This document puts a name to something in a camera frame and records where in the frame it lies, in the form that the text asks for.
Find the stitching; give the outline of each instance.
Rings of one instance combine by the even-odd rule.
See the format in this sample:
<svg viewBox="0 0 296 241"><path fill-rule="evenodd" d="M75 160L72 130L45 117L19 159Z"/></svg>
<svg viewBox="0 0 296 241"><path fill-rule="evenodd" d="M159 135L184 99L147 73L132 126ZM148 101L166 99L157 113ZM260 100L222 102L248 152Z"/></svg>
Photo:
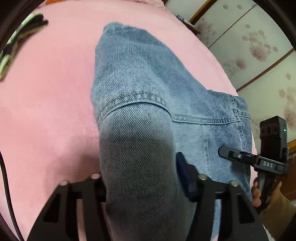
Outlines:
<svg viewBox="0 0 296 241"><path fill-rule="evenodd" d="M251 116L249 116L249 115L239 115L240 117L246 117L246 118L248 118L248 119L251 119Z"/></svg>
<svg viewBox="0 0 296 241"><path fill-rule="evenodd" d="M234 108L235 108L236 114L239 116L239 113L238 113L238 111L237 111L237 106L236 106L236 104L235 104L234 96L231 95L231 97L232 97L232 101L233 101L233 104L234 104Z"/></svg>
<svg viewBox="0 0 296 241"><path fill-rule="evenodd" d="M236 106L236 104L235 104L235 99L234 99L233 96L232 96L232 98L233 98L234 106L235 106L235 109L236 109L236 111L237 111L238 116L239 116L239 117L247 117L247 118L251 119L250 116L249 116L249 115L250 115L249 113L247 113L247 112L240 112L240 113L239 113L239 112L238 112L238 110L237 110L237 106ZM244 132L243 132L242 124L243 124L243 121L240 119L239 125L240 125L240 127L241 127L241 135L242 135L242 139L243 139L243 142L244 142L244 149L245 149L245 151L247 151L246 140L245 140L245 137L244 137ZM244 176L245 176L245 180L246 180L247 185L248 185L248 187L249 187L249 186L250 186L249 170L248 170L248 167L247 167L246 164L243 164L243 168L244 168Z"/></svg>
<svg viewBox="0 0 296 241"><path fill-rule="evenodd" d="M147 99L147 98L138 98L138 99L133 99L133 100L123 100L120 103L116 103L116 101L129 97L129 96L135 96L135 95L149 95L150 97L154 97L154 99ZM232 118L225 118L225 119L211 119L211 118L200 118L200 117L194 117L194 116L189 116L189 115L182 115L182 114L173 114L171 111L169 111L168 104L167 102L161 98L159 95L156 95L151 92L135 92L127 95L121 95L117 98L114 98L110 101L108 101L104 107L102 108L102 111L100 113L100 116L97 118L97 121L99 122L100 119L102 119L104 116L110 114L112 111L121 108L125 105L129 104L135 104L135 103L151 103L158 105L162 108L164 108L170 115L173 121L175 122L185 122L185 123L202 123L203 121L209 122L209 124L228 124L228 123L233 123L233 122L239 122L241 121L238 117L232 117Z"/></svg>
<svg viewBox="0 0 296 241"><path fill-rule="evenodd" d="M104 32L104 34L112 34L113 32L122 32L124 30L134 30L136 29L135 27L132 27L132 26L126 26L126 25L117 25L115 28L109 28L108 30L106 30Z"/></svg>
<svg viewBox="0 0 296 241"><path fill-rule="evenodd" d="M244 111L239 111L239 113L240 113L241 115L250 115L248 112L244 112Z"/></svg>
<svg viewBox="0 0 296 241"><path fill-rule="evenodd" d="M208 138L208 133L206 135L206 142L205 142L205 145L204 145L204 148L205 148L205 170L207 172L207 174L209 175L210 172L209 172L209 161L210 161L210 155L209 155L209 138Z"/></svg>

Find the denim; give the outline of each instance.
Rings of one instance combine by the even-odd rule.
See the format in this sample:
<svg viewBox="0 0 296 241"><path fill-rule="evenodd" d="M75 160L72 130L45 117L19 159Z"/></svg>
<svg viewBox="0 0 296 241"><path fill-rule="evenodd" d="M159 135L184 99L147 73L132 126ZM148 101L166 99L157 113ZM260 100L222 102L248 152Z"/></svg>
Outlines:
<svg viewBox="0 0 296 241"><path fill-rule="evenodd" d="M251 152L246 101L205 89L145 30L105 26L91 101L114 241L186 240L196 205L178 179L179 151L211 179L237 180L251 199L248 166L218 156L222 145ZM220 213L216 201L212 238Z"/></svg>

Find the seam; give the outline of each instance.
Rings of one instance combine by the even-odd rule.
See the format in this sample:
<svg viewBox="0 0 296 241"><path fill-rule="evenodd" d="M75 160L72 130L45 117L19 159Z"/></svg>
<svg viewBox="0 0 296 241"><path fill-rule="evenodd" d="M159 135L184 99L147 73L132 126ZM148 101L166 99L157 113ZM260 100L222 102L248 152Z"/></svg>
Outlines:
<svg viewBox="0 0 296 241"><path fill-rule="evenodd" d="M210 161L210 155L209 155L209 138L208 138L208 133L206 135L206 142L205 142L205 169L207 174L209 175L209 161Z"/></svg>
<svg viewBox="0 0 296 241"><path fill-rule="evenodd" d="M237 111L237 106L236 106L236 104L235 104L234 96L231 95L231 97L232 97L232 102L233 102L233 105L234 105L234 108L235 108L236 114L237 114L237 116L239 116L239 112Z"/></svg>
<svg viewBox="0 0 296 241"><path fill-rule="evenodd" d="M251 119L251 116L250 115L242 115L242 114L239 114L240 117L246 117L248 119Z"/></svg>
<svg viewBox="0 0 296 241"><path fill-rule="evenodd" d="M134 29L136 29L136 28L131 27L131 26L122 26L122 27L118 27L116 29L108 29L108 30L104 31L104 34L112 34L113 32L122 32L125 30L134 30Z"/></svg>
<svg viewBox="0 0 296 241"><path fill-rule="evenodd" d="M239 114L240 115L247 115L247 116L250 116L250 114L248 112L244 112L244 111L239 111Z"/></svg>
<svg viewBox="0 0 296 241"><path fill-rule="evenodd" d="M236 109L236 111L237 111L237 114L239 115L239 112L238 112L238 110L237 110L237 106L236 106L236 104L235 104L235 99L234 99L233 96L232 96L232 98L233 98L233 101L234 101L234 107L235 107L235 109ZM243 124L243 121L240 119L239 125L240 125L240 127L241 127L241 134L242 134L242 139L243 139L243 142L244 142L244 150L247 151L246 140L245 140L245 137L244 137L244 131L243 131L242 124ZM244 173L245 173L244 176L245 176L246 183L247 183L248 187L250 187L250 177L249 177L249 170L248 170L248 167L247 167L246 164L243 164L243 168L244 168Z"/></svg>
<svg viewBox="0 0 296 241"><path fill-rule="evenodd" d="M181 123L192 123L192 124L229 124L233 122L241 121L237 116L225 119L211 119L211 118L202 118L202 117L194 117L189 115L182 115L182 114L174 114L169 110L169 105L167 102L161 98L159 95L153 94L151 92L135 92L131 94L121 95L117 98L114 98L108 101L100 115L97 118L97 122L101 123L102 120L110 114L112 111L121 108L125 105L129 104L136 104L136 103L150 103L155 104L157 106L162 107L165 109L171 116L172 121L174 122L181 122Z"/></svg>

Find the pink blanket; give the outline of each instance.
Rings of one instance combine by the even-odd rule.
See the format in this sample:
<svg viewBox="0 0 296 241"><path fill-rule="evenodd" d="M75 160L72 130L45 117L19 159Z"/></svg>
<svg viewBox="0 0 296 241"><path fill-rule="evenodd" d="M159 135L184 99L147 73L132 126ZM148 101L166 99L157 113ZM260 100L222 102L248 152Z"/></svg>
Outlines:
<svg viewBox="0 0 296 241"><path fill-rule="evenodd" d="M0 150L25 239L61 180L80 181L99 171L98 130L89 96L94 50L107 23L146 29L207 89L237 95L212 53L164 8L84 0L39 11L49 26L24 44L0 83ZM3 184L0 197L0 212L14 230Z"/></svg>

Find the metal screw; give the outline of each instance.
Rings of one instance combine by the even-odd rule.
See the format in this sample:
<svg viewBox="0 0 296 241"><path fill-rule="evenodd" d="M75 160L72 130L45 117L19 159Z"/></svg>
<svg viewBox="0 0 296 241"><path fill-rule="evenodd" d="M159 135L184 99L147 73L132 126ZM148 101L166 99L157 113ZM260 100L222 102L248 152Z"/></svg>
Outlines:
<svg viewBox="0 0 296 241"><path fill-rule="evenodd" d="M199 174L198 176L198 179L200 179L200 180L207 180L207 176L205 175L205 174Z"/></svg>
<svg viewBox="0 0 296 241"><path fill-rule="evenodd" d="M69 184L69 181L68 180L63 180L60 182L60 186L66 186Z"/></svg>
<svg viewBox="0 0 296 241"><path fill-rule="evenodd" d="M101 174L99 173L94 173L93 175L91 175L91 179L99 179L101 177Z"/></svg>
<svg viewBox="0 0 296 241"><path fill-rule="evenodd" d="M239 186L239 183L236 180L231 180L229 183L231 186L234 186L234 187Z"/></svg>

